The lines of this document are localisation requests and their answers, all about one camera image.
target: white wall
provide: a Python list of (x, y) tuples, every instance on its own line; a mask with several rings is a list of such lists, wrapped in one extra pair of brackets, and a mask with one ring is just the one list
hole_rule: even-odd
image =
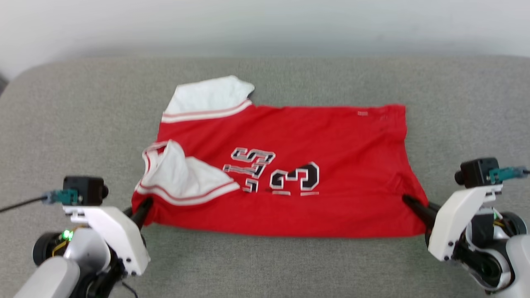
[(0, 0), (0, 75), (102, 55), (530, 56), (528, 0)]

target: red stripe trim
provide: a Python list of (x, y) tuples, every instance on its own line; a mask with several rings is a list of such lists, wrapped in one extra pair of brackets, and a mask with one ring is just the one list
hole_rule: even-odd
[(180, 113), (180, 114), (167, 114), (167, 113), (163, 113), (163, 114), (162, 114), (162, 117), (173, 118), (173, 117), (181, 117), (181, 116), (188, 116), (188, 115), (209, 115), (209, 114), (217, 114), (217, 113), (230, 112), (230, 111), (232, 111), (232, 110), (235, 110), (235, 109), (241, 107), (242, 105), (246, 104), (246, 103), (249, 102), (249, 101), (250, 101), (250, 100), (246, 99), (246, 100), (244, 100), (242, 103), (240, 103), (239, 105), (237, 105), (236, 107), (228, 108), (228, 109), (223, 109), (223, 110), (204, 111), (204, 112), (188, 112), (188, 113)]
[(152, 149), (158, 150), (164, 146), (167, 146), (167, 142), (153, 143), (145, 150), (144, 154), (145, 157), (147, 157), (147, 172), (149, 172), (149, 170), (151, 169), (151, 159), (149, 158), (149, 154), (147, 152)]

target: white armhole trim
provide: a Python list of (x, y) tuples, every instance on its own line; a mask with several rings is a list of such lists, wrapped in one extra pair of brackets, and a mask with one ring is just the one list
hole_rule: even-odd
[(179, 85), (162, 122), (221, 118), (241, 112), (252, 102), (248, 99), (254, 85), (236, 76)]
[(202, 204), (240, 188), (226, 173), (194, 157), (185, 157), (182, 147), (172, 140), (156, 143), (143, 154), (144, 177), (135, 190), (154, 194), (173, 205)]

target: teal connector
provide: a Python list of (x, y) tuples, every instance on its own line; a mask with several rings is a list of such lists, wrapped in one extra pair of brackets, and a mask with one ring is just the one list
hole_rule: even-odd
[(47, 197), (47, 199), (42, 202), (48, 205), (61, 203), (69, 206), (77, 205), (79, 203), (78, 193), (75, 189), (57, 189), (46, 192), (43, 196)]
[(491, 184), (501, 183), (505, 180), (528, 177), (528, 171), (524, 166), (511, 166), (509, 168), (494, 169), (490, 171), (489, 180)]

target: black and white lettering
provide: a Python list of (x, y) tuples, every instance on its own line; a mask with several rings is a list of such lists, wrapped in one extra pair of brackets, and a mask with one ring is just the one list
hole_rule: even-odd
[[(226, 164), (223, 167), (225, 172), (236, 172), (251, 176), (247, 178), (245, 184), (247, 187), (243, 188), (247, 192), (258, 191), (258, 181), (263, 174), (265, 167), (269, 165), (276, 154), (270, 151), (263, 151), (257, 149), (247, 149), (237, 147), (231, 154), (231, 158), (236, 161), (252, 163), (250, 166), (241, 167), (231, 164)], [(300, 166), (291, 172), (283, 170), (274, 170), (270, 175), (270, 187), (273, 189), (273, 194), (287, 195), (288, 191), (282, 191), (285, 186), (285, 181), (300, 181), (301, 191), (313, 190), (320, 181), (320, 169), (314, 162)], [(307, 192), (307, 195), (317, 195), (318, 192)]]
[(285, 181), (300, 180), (300, 190), (313, 190), (320, 181), (320, 168), (316, 163), (310, 162), (289, 173), (281, 170), (272, 172), (270, 176), (270, 187), (272, 189), (283, 189)]
[(246, 186), (243, 188), (243, 191), (246, 192), (258, 192), (258, 181), (254, 179), (247, 178), (245, 181)]
[(283, 189), (284, 188), (284, 177), (288, 173), (282, 170), (276, 170), (270, 175), (270, 188), (272, 189)]
[(247, 174), (252, 176), (252, 178), (259, 178), (261, 176), (261, 173), (263, 173), (263, 170), (265, 169), (264, 164), (252, 164), (252, 167), (242, 168), (240, 166), (235, 166), (231, 164), (226, 164), (223, 167), (223, 171), (225, 172), (236, 172), (240, 174)]
[(254, 162), (258, 164), (269, 164), (276, 157), (274, 152), (238, 147), (232, 152), (232, 159), (244, 162)]

